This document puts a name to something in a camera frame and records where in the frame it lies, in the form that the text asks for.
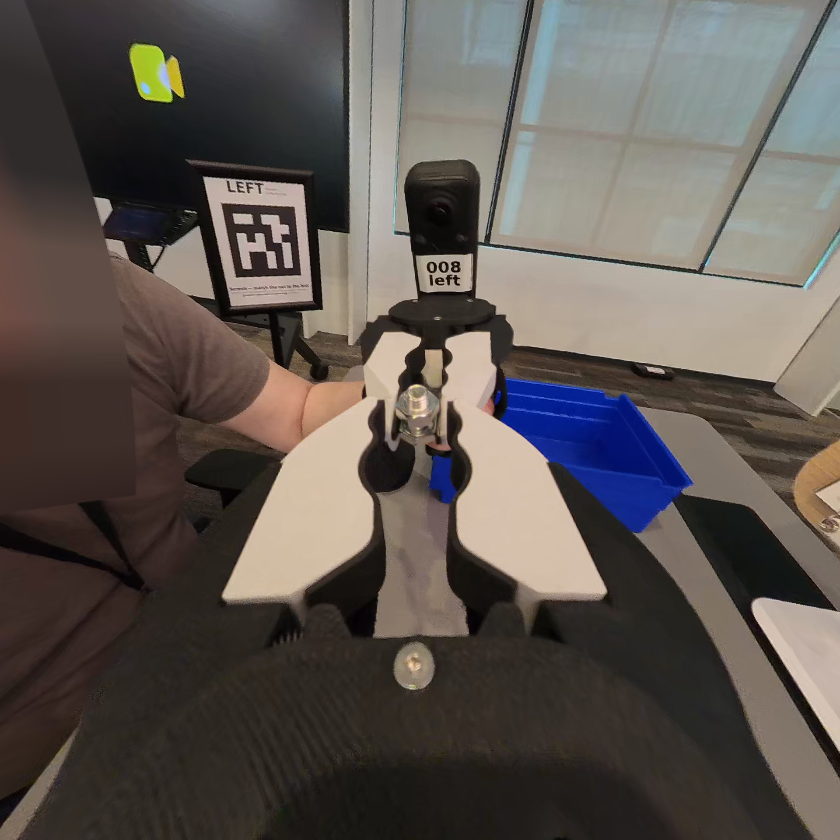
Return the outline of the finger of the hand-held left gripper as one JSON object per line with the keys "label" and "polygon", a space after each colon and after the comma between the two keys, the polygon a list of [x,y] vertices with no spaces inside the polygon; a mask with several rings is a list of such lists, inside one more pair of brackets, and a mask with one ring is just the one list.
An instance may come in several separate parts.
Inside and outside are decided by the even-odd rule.
{"label": "finger of the hand-held left gripper", "polygon": [[382,335],[364,363],[365,393],[384,403],[383,439],[392,452],[400,441],[400,421],[395,415],[402,392],[400,380],[406,371],[406,357],[413,351],[414,335]]}
{"label": "finger of the hand-held left gripper", "polygon": [[461,333],[448,338],[444,346],[448,361],[443,368],[444,383],[439,397],[438,448],[449,447],[450,403],[461,401],[493,416],[497,389],[497,365],[491,358],[489,333]]}

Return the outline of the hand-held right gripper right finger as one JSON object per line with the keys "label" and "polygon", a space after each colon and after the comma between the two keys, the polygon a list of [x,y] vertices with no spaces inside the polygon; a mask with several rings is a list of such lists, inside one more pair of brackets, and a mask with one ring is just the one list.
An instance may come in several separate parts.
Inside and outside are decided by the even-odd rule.
{"label": "hand-held right gripper right finger", "polygon": [[464,399],[450,404],[452,456],[466,462],[450,513],[453,560],[478,580],[452,582],[465,604],[510,600],[600,602],[606,584],[574,522],[548,460],[525,437]]}

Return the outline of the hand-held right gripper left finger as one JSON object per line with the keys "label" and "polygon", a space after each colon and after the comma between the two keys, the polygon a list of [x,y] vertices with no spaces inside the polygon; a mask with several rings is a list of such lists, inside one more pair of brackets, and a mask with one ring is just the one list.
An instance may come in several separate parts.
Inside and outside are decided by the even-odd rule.
{"label": "hand-held right gripper left finger", "polygon": [[385,577],[378,497],[364,462],[384,404],[365,398],[282,463],[222,593],[227,605],[362,606]]}

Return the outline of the thick short steel bolt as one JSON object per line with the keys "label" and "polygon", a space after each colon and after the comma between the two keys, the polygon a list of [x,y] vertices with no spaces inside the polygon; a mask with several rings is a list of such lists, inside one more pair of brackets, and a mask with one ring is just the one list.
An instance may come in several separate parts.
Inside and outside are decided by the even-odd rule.
{"label": "thick short steel bolt", "polygon": [[440,402],[438,397],[425,385],[421,384],[414,384],[407,387],[405,391],[397,397],[395,401],[395,407],[396,406],[399,406],[402,410],[410,413],[425,413],[432,410],[434,407],[438,407],[440,415]]}

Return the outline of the blue plastic bin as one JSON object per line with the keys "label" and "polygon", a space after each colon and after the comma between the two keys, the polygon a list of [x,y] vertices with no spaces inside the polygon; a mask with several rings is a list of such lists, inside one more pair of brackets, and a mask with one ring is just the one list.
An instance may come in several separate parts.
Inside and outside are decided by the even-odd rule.
{"label": "blue plastic bin", "polygon": [[640,533],[692,479],[628,395],[507,379],[502,422]]}

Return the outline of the person's left forearm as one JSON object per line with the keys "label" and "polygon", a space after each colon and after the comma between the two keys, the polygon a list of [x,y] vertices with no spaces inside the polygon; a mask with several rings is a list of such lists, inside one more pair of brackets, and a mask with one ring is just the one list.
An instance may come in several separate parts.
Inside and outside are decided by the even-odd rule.
{"label": "person's left forearm", "polygon": [[363,396],[362,381],[312,383],[271,363],[259,396],[259,441],[287,454]]}

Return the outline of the framed marker sign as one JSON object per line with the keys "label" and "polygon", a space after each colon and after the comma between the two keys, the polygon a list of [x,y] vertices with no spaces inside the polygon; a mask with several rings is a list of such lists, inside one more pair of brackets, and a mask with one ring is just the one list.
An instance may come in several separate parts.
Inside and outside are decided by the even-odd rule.
{"label": "framed marker sign", "polygon": [[314,174],[199,160],[186,165],[220,314],[322,310]]}

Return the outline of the large grid window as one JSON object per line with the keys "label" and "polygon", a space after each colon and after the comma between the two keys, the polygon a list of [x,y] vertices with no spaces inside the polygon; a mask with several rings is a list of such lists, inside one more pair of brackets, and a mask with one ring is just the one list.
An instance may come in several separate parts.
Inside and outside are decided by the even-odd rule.
{"label": "large grid window", "polygon": [[838,252],[838,2],[406,2],[420,161],[484,245],[808,287]]}

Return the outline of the person's torso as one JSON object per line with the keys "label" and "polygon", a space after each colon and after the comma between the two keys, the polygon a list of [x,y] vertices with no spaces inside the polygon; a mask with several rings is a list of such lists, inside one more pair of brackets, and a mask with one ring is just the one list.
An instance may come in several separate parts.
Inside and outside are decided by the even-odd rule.
{"label": "person's torso", "polygon": [[2,547],[2,820],[75,730],[146,596],[191,559],[180,418],[222,424],[249,409],[270,359],[163,279],[112,255],[123,313],[137,466],[132,496],[105,500],[108,537],[78,505],[2,516],[25,537],[92,561]]}

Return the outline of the black television screen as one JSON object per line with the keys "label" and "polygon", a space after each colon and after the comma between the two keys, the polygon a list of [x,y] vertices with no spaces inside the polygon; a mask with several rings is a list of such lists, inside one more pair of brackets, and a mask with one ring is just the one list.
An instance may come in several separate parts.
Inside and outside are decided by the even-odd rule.
{"label": "black television screen", "polygon": [[193,208],[189,161],[306,171],[349,231],[349,2],[26,6],[95,197]]}

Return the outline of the wooden display board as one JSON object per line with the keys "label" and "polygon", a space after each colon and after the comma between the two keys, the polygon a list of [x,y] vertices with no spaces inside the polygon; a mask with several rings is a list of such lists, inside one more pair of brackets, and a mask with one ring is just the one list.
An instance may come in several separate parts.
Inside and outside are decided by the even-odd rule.
{"label": "wooden display board", "polygon": [[794,504],[804,520],[838,545],[839,517],[815,498],[819,490],[839,480],[839,442],[836,441],[810,458],[794,480]]}

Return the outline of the small tablet screen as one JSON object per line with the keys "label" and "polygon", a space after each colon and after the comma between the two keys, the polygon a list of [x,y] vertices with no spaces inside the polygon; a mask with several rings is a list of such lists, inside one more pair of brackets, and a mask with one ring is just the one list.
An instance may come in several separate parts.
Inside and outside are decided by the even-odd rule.
{"label": "small tablet screen", "polygon": [[106,239],[140,245],[165,245],[175,225],[171,209],[126,203],[113,203],[102,225]]}

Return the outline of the white stand base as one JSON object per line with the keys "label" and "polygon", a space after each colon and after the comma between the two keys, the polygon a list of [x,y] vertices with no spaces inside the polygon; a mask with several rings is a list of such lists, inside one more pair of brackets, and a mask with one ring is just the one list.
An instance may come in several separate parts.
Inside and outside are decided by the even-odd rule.
{"label": "white stand base", "polygon": [[839,612],[758,598],[752,615],[833,746],[839,747]]}

